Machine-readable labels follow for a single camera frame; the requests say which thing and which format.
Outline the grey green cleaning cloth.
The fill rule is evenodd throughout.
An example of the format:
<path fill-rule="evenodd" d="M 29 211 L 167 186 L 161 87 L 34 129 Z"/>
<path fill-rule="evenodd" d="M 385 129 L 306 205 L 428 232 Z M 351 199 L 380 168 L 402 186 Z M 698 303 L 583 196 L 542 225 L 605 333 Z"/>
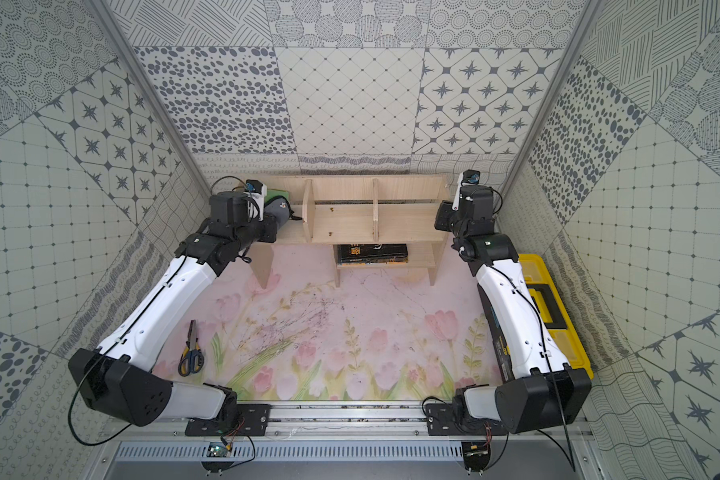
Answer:
<path fill-rule="evenodd" d="M 266 214 L 275 217 L 279 228 L 294 216 L 294 210 L 290 205 L 290 194 L 284 190 L 269 190 L 265 197 L 264 210 Z"/>

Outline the light wooden bookshelf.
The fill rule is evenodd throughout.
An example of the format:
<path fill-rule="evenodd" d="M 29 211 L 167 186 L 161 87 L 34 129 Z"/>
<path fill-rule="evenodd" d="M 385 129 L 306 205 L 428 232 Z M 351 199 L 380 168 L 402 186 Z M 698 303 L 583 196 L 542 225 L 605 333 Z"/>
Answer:
<path fill-rule="evenodd" d="M 279 229 L 279 244 L 406 244 L 408 261 L 396 266 L 425 269 L 435 283 L 447 240 L 434 228 L 449 198 L 445 176 L 265 175 L 261 182 L 288 193 L 300 218 Z"/>

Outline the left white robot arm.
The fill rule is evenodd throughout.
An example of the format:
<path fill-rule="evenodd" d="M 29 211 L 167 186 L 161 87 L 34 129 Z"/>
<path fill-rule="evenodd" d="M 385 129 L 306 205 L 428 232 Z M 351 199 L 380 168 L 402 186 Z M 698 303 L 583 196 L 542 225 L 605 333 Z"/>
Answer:
<path fill-rule="evenodd" d="M 69 360 L 75 399 L 128 425 L 158 419 L 205 421 L 224 434 L 238 425 L 237 395 L 228 387 L 174 382 L 153 368 L 192 303 L 255 243 L 273 243 L 293 215 L 287 199 L 267 199 L 254 181 L 211 196 L 211 213 L 182 241 L 165 274 L 133 313 L 94 349 Z"/>

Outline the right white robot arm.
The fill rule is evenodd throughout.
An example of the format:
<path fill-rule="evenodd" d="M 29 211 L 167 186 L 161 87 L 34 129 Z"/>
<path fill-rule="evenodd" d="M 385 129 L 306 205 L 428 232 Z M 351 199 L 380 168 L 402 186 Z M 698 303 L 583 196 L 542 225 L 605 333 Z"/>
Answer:
<path fill-rule="evenodd" d="M 459 182 L 453 201 L 438 209 L 435 227 L 453 235 L 453 249 L 477 282 L 494 350 L 504 371 L 494 386 L 468 386 L 455 403 L 464 417 L 503 424 L 511 433 L 568 426 L 591 390 L 591 380 L 558 347 L 531 298 L 510 238 L 494 229 L 494 191 Z"/>

